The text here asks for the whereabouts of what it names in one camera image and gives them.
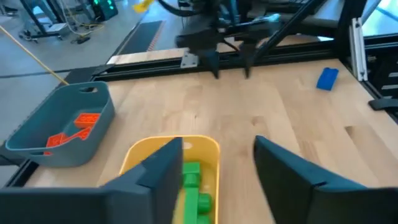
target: blue lego brick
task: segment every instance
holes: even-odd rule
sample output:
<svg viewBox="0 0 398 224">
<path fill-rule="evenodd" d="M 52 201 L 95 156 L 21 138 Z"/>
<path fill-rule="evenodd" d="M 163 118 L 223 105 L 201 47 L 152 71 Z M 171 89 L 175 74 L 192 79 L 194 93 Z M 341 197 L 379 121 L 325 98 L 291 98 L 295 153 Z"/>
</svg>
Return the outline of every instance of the blue lego brick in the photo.
<svg viewBox="0 0 398 224">
<path fill-rule="evenodd" d="M 317 88 L 321 90 L 330 91 L 337 79 L 338 69 L 324 68 L 322 74 L 319 76 Z"/>
</svg>

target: yellow cable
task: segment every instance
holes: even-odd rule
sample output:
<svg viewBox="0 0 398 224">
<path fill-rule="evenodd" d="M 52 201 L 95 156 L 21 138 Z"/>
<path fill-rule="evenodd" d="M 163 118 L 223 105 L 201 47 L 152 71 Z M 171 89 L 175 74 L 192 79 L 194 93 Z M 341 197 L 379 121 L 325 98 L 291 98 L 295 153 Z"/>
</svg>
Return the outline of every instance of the yellow cable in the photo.
<svg viewBox="0 0 398 224">
<path fill-rule="evenodd" d="M 29 54 L 37 63 L 39 63 L 39 65 L 41 67 L 43 67 L 44 69 L 46 69 L 46 71 L 50 72 L 51 75 L 53 75 L 55 78 L 57 78 L 58 80 L 60 80 L 63 84 L 65 85 L 69 85 L 69 83 L 67 81 L 65 81 L 63 78 L 61 78 L 59 75 L 57 75 L 53 70 L 51 70 L 50 68 L 48 68 L 45 64 L 43 64 L 43 62 L 41 62 L 35 55 L 33 55 L 28 49 L 26 49 L 20 42 L 18 42 L 18 40 L 16 40 L 10 33 L 8 33 L 5 28 L 3 28 L 2 25 L 0 25 L 0 29 L 12 40 L 14 41 L 20 48 L 22 48 L 24 50 L 24 52 L 26 52 L 27 54 Z"/>
</svg>

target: orange lego brick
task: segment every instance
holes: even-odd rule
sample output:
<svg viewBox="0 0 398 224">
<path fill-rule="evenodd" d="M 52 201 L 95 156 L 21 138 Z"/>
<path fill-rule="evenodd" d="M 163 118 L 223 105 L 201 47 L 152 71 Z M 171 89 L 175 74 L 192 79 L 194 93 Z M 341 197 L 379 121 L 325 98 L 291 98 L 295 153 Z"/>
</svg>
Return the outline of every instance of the orange lego brick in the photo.
<svg viewBox="0 0 398 224">
<path fill-rule="evenodd" d="M 97 122 L 100 113 L 81 113 L 74 121 L 78 128 L 92 127 Z"/>
<path fill-rule="evenodd" d="M 90 135 L 90 132 L 91 132 L 91 127 L 85 128 L 85 129 L 79 131 L 78 133 L 76 133 L 76 134 L 74 134 L 74 135 L 72 135 L 70 137 L 65 138 L 62 141 L 62 143 L 70 141 L 71 139 L 76 138 L 76 137 L 79 137 L 81 140 L 86 140 L 86 138 Z"/>
<path fill-rule="evenodd" d="M 58 146 L 59 144 L 61 144 L 63 142 L 63 140 L 65 138 L 67 138 L 68 136 L 64 133 L 59 133 L 59 134 L 54 134 L 53 136 L 50 136 L 47 139 L 47 144 L 45 147 L 54 147 L 54 146 Z"/>
</svg>

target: wooden tabletop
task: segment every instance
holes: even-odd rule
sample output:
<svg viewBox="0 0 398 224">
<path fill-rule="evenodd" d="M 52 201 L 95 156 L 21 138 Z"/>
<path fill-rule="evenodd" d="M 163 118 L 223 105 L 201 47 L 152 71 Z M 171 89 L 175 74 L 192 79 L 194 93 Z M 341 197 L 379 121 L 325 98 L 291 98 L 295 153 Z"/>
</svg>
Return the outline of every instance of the wooden tabletop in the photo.
<svg viewBox="0 0 398 224">
<path fill-rule="evenodd" d="M 340 70 L 332 91 L 315 88 L 325 67 Z M 368 106 L 371 96 L 338 60 L 255 67 L 248 80 L 233 69 L 219 80 L 201 72 L 108 86 L 116 116 L 94 158 L 80 167 L 39 167 L 27 186 L 102 185 L 136 141 L 178 134 L 220 144 L 220 224 L 273 223 L 252 159 L 257 134 L 368 187 L 398 185 L 398 125 Z"/>
</svg>

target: black floor mat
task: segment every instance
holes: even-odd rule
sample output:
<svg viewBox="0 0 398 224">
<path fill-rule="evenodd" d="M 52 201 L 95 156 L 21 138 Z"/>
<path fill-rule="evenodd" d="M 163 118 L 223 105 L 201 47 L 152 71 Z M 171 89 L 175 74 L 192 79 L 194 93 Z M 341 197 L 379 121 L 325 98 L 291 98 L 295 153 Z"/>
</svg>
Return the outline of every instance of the black floor mat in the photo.
<svg viewBox="0 0 398 224">
<path fill-rule="evenodd" d="M 132 36 L 122 43 L 117 54 L 122 55 L 146 52 L 162 22 L 163 21 L 155 21 L 140 24 L 137 27 L 137 30 L 133 31 Z"/>
</svg>

